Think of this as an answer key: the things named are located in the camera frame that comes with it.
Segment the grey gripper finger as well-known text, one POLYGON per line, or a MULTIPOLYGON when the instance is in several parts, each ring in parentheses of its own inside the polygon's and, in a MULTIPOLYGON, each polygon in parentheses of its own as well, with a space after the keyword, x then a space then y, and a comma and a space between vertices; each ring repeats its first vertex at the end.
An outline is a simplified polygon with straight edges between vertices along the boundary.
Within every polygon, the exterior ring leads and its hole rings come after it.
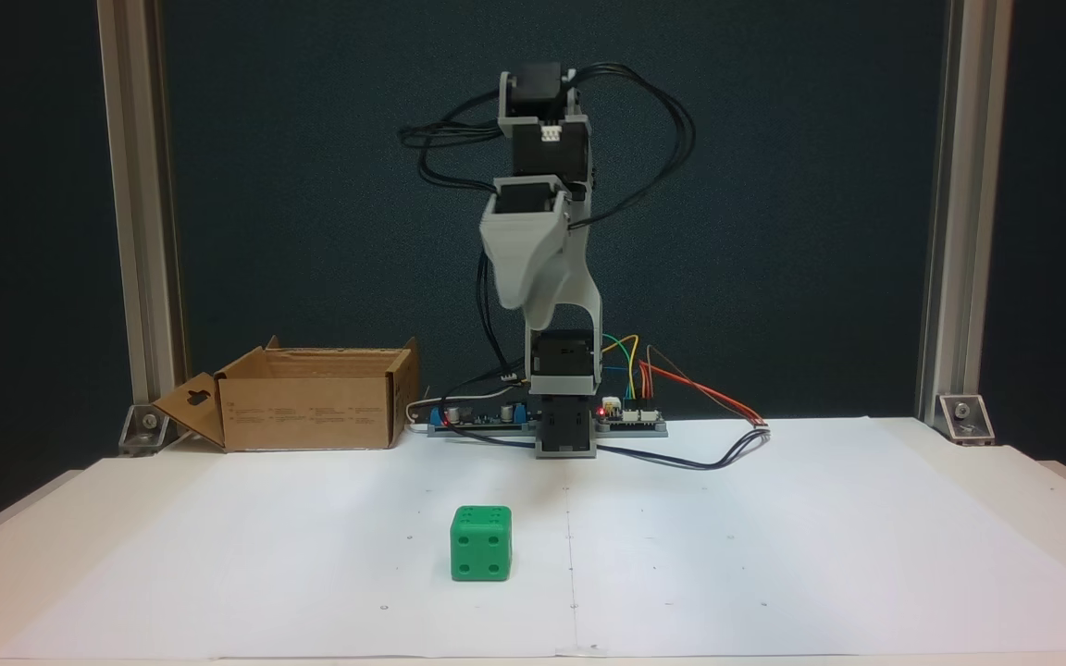
POLYGON ((544 239, 537 233, 482 233, 482 240, 500 303, 507 309, 524 308, 544 265, 544 239))
POLYGON ((545 232, 524 244, 524 325, 528 330, 549 327, 560 290, 568 275, 567 231, 545 232))

